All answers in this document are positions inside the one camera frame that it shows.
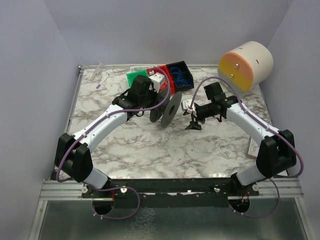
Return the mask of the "black spool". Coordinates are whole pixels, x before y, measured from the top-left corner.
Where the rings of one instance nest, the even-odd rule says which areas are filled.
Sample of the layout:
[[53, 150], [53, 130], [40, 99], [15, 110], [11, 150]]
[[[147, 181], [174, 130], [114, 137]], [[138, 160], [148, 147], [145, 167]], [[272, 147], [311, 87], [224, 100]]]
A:
[[150, 111], [149, 120], [152, 123], [161, 120], [161, 127], [166, 128], [175, 117], [182, 101], [182, 93], [178, 92], [169, 97], [159, 107]]

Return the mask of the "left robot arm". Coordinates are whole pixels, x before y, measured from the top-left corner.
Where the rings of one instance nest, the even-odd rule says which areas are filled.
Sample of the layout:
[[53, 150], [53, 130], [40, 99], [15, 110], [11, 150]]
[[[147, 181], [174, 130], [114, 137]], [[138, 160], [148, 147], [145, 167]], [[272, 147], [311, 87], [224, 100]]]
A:
[[130, 88], [115, 97], [111, 105], [90, 125], [58, 139], [54, 164], [78, 183], [102, 189], [109, 177], [93, 166], [92, 152], [113, 130], [143, 110], [159, 106], [157, 97], [165, 76], [155, 73], [150, 77], [137, 75]]

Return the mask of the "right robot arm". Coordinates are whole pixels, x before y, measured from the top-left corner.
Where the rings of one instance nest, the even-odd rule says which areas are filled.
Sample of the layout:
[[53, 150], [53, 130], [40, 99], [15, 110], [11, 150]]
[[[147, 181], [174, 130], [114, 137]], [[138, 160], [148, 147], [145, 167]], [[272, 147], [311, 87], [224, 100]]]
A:
[[192, 100], [183, 100], [181, 108], [185, 115], [191, 115], [188, 129], [201, 130], [207, 118], [219, 122], [227, 119], [235, 123], [258, 144], [255, 164], [232, 175], [236, 186], [247, 186], [265, 178], [272, 178], [297, 163], [294, 152], [294, 136], [289, 130], [279, 130], [253, 114], [235, 96], [226, 96], [219, 82], [204, 87], [207, 99], [205, 105]]

